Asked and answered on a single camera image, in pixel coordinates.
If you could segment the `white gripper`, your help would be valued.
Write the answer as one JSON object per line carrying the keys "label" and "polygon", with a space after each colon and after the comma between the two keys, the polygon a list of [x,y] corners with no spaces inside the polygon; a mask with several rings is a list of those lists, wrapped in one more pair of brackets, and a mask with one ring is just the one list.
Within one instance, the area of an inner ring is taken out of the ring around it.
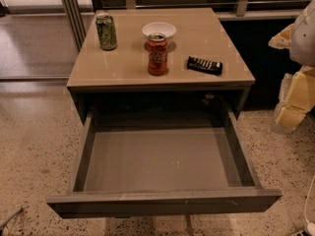
{"label": "white gripper", "polygon": [[289,49],[290,59],[302,65],[294,75],[284,75],[275,110],[275,124],[294,130],[315,106],[315,0],[268,45]]}

